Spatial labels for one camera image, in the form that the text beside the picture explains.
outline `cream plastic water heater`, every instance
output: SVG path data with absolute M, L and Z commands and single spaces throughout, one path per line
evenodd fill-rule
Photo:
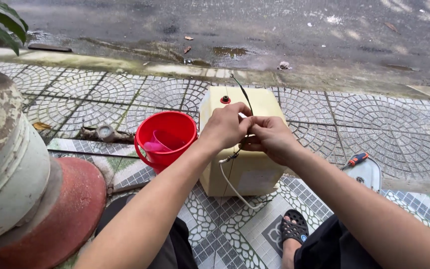
M 245 88 L 245 91 L 255 116 L 278 116 L 286 124 L 278 101 L 270 90 Z M 239 87 L 210 87 L 200 103 L 199 130 L 203 130 L 214 109 L 236 102 L 243 102 L 248 106 Z M 237 150 L 238 145 L 222 150 L 202 173 L 200 182 L 208 196 L 236 196 L 223 178 L 218 162 Z M 243 150 L 237 158 L 223 164 L 222 168 L 230 183 L 243 196 L 264 195 L 276 191 L 278 180 L 286 169 L 263 152 Z

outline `wet asphalt road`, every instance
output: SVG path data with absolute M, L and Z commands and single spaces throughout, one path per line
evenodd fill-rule
M 275 69 L 286 60 L 301 73 L 304 66 L 320 71 L 351 68 L 354 73 L 365 68 L 365 73 L 399 72 L 430 85 L 430 0 L 7 3 L 30 26 L 30 43 L 69 46 L 76 53 L 174 62 L 200 59 L 200 64 L 259 70 Z M 185 35 L 194 40 L 184 40 Z M 188 45 L 192 50 L 183 55 Z

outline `screwdriver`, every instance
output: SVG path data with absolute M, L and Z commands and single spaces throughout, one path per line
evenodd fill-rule
M 367 152 L 363 152 L 363 153 L 360 153 L 360 154 L 354 156 L 351 160 L 349 160 L 347 165 L 345 165 L 345 166 L 343 166 L 343 168 L 341 168 L 341 170 L 344 170 L 348 166 L 353 167 L 353 166 L 357 165 L 358 163 L 364 162 L 368 156 L 369 155 L 367 154 Z

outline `red bucket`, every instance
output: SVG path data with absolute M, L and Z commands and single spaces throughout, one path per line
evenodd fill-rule
M 146 151 L 144 144 L 152 140 L 154 131 L 163 131 L 165 134 L 170 134 L 175 139 L 183 141 L 184 146 L 168 152 Z M 153 114 L 139 125 L 134 142 L 139 158 L 152 167 L 155 173 L 159 174 L 175 162 L 196 139 L 197 127 L 195 121 L 189 115 L 177 111 L 164 111 Z M 139 147 L 145 151 L 147 158 L 142 155 Z

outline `foot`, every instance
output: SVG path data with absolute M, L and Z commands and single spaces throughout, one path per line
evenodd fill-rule
M 284 216 L 285 220 L 290 221 L 290 217 Z M 302 244 L 293 238 L 288 238 L 283 242 L 283 258 L 281 260 L 281 268 L 283 269 L 294 269 L 295 268 L 295 251 L 301 248 Z

